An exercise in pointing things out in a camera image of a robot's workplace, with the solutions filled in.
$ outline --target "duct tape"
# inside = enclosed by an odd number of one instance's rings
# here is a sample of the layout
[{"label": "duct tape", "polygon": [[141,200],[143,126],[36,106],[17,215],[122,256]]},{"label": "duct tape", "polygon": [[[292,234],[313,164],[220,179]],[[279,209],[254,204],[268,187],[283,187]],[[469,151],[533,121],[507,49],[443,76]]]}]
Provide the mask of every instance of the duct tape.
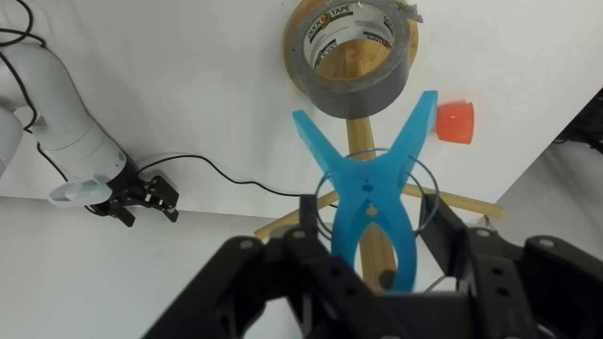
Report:
[{"label": "duct tape", "polygon": [[[420,21],[414,6],[394,0],[301,4],[284,36],[286,70],[320,111],[339,119],[375,115],[388,108],[407,83],[411,21]],[[379,44],[388,55],[365,74],[350,70],[356,77],[335,79],[318,72],[320,62],[337,47],[352,42]],[[347,55],[330,64],[345,68],[345,62]]]}]

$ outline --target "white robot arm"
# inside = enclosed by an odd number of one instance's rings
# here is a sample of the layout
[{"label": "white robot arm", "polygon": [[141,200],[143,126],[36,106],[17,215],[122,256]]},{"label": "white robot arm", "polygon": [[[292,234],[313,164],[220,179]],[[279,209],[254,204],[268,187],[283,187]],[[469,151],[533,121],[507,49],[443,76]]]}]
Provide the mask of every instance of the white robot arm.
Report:
[{"label": "white robot arm", "polygon": [[0,175],[23,138],[13,113],[32,106],[38,119],[30,132],[68,177],[51,192],[55,206],[90,206],[96,215],[113,215],[124,224],[134,222],[124,206],[154,207],[177,219],[177,192],[162,177],[143,183],[136,175],[124,151],[88,115],[56,55],[32,44],[6,47],[2,55]]}]

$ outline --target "blue clothespin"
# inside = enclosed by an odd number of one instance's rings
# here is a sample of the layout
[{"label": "blue clothespin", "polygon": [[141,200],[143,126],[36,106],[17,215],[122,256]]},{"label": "blue clothespin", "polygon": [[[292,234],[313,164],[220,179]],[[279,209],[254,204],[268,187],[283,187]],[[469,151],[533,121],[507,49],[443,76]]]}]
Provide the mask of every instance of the blue clothespin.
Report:
[{"label": "blue clothespin", "polygon": [[377,224],[396,249],[398,273],[392,290],[399,292],[413,290],[416,275],[414,234],[399,194],[433,128],[435,111],[437,93],[426,91],[392,149],[371,162],[341,157],[303,111],[294,111],[301,140],[339,194],[332,236],[333,254],[343,256],[354,268],[362,234],[367,226]]}]

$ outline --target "gray tape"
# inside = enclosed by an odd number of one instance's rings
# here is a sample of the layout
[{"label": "gray tape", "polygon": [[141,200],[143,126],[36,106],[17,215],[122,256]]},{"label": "gray tape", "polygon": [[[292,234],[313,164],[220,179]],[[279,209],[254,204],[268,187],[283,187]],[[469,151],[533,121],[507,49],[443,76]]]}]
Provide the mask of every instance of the gray tape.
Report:
[{"label": "gray tape", "polygon": [[[330,0],[316,6],[294,27],[284,45],[290,74],[311,102],[328,115],[341,119],[375,115],[388,108],[407,83],[411,19],[420,17],[413,8],[394,0]],[[315,72],[320,57],[358,38],[390,45],[390,55],[377,70],[358,81],[330,81]]]}]

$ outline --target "tape roll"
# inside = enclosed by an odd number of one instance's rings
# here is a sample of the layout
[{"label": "tape roll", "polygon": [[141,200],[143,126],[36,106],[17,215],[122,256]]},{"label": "tape roll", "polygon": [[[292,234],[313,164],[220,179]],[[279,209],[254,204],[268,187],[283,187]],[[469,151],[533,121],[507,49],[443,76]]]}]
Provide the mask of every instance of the tape roll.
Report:
[{"label": "tape roll", "polygon": [[301,2],[284,32],[286,70],[324,113],[375,115],[407,83],[418,19],[414,8],[394,0]]}]

